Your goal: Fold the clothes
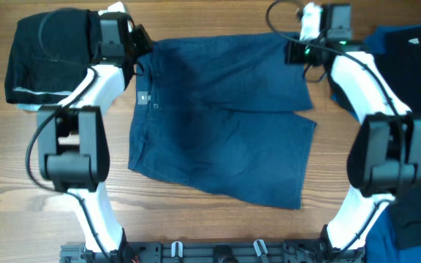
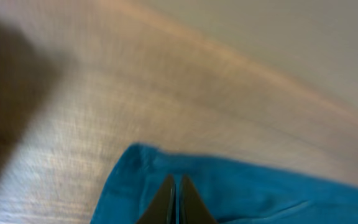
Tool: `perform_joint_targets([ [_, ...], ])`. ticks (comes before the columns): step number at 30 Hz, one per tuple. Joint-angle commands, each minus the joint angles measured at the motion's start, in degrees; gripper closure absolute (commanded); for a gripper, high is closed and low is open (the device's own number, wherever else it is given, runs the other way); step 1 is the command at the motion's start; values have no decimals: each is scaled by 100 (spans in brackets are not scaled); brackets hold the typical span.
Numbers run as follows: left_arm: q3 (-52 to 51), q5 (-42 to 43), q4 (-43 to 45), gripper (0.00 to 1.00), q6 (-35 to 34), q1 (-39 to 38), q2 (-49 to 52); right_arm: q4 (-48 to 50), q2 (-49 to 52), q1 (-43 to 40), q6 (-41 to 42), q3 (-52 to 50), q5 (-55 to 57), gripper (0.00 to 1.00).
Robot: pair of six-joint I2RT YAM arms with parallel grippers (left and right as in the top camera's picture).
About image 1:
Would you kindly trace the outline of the navy blue shorts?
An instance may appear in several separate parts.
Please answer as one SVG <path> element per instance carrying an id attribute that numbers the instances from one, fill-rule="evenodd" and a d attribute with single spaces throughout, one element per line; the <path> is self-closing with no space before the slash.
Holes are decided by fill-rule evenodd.
<path id="1" fill-rule="evenodd" d="M 275 34 L 164 39 L 139 60 L 131 171 L 298 209 L 316 124 L 303 67 Z"/>

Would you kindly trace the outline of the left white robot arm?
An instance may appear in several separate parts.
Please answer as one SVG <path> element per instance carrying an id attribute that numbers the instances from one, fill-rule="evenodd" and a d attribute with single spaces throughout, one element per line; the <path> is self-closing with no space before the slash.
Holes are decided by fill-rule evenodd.
<path id="1" fill-rule="evenodd" d="M 140 65 L 138 58 L 152 50 L 143 25 L 130 20 L 100 24 L 96 55 L 86 62 L 61 60 L 86 76 L 73 95 L 37 112 L 37 129 L 26 150 L 31 158 L 38 147 L 39 172 L 53 185 L 50 191 L 69 198 L 85 236 L 82 245 L 64 245 L 61 262 L 136 262 L 110 204 L 106 183 L 110 152 L 103 116 L 125 90 L 126 68 Z"/>

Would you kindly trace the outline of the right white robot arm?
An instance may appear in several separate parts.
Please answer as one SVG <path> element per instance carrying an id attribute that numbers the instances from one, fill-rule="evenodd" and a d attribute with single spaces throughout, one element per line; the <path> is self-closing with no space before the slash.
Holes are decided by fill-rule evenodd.
<path id="1" fill-rule="evenodd" d="M 351 42 L 289 42 L 291 64 L 323 66 L 360 122 L 346 163 L 350 188 L 322 230 L 330 256 L 357 251 L 398 191 L 421 181 L 421 116 L 390 89 L 374 57 Z"/>

